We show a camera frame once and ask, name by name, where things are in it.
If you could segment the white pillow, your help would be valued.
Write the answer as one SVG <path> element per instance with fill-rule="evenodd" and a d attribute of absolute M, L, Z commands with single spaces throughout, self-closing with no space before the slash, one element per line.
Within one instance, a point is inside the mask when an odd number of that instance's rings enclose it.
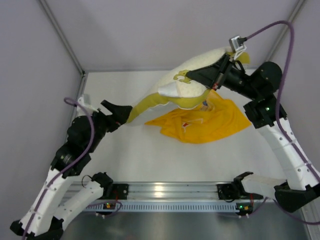
<path fill-rule="evenodd" d="M 224 54 L 234 55 L 231 47 L 221 47 L 197 55 L 160 78 L 136 104 L 126 122 L 129 126 L 143 125 L 177 108 L 192 110 L 202 103 L 210 90 L 187 77 L 187 72 L 208 67 Z"/>

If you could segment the yellow Pikachu pillowcase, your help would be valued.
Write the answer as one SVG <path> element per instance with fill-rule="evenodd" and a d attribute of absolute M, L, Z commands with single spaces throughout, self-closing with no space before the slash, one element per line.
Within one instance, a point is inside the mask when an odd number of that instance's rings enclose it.
<path fill-rule="evenodd" d="M 221 140 L 252 125 L 232 100 L 214 90 L 194 109 L 177 108 L 145 124 L 160 127 L 161 134 L 190 144 Z"/>

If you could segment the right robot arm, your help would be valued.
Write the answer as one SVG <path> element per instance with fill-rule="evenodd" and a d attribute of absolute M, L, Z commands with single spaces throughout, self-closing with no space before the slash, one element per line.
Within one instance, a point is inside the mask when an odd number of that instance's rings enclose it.
<path fill-rule="evenodd" d="M 224 54 L 217 62 L 189 70 L 185 76 L 208 89 L 225 87 L 248 98 L 250 101 L 243 107 L 245 114 L 270 146 L 286 177 L 276 179 L 244 172 L 231 182 L 231 199 L 260 195 L 293 213 L 320 196 L 320 173 L 304 155 L 287 113 L 274 95 L 283 77 L 276 63 L 264 62 L 247 75 L 238 60 L 231 61 L 230 56 Z"/>

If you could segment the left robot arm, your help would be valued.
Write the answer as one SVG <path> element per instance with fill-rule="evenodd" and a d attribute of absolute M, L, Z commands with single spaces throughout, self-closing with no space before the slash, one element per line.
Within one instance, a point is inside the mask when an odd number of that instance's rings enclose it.
<path fill-rule="evenodd" d="M 67 140 L 56 151 L 34 203 L 24 217 L 10 225 L 10 230 L 23 240 L 59 240 L 70 222 L 86 207 L 114 194 L 114 181 L 106 172 L 97 172 L 77 194 L 61 203 L 105 135 L 127 122 L 132 106 L 103 100 L 101 105 L 110 111 L 106 115 L 80 100 L 65 97 L 64 102 L 82 110 L 83 115 L 76 117 L 67 129 Z"/>

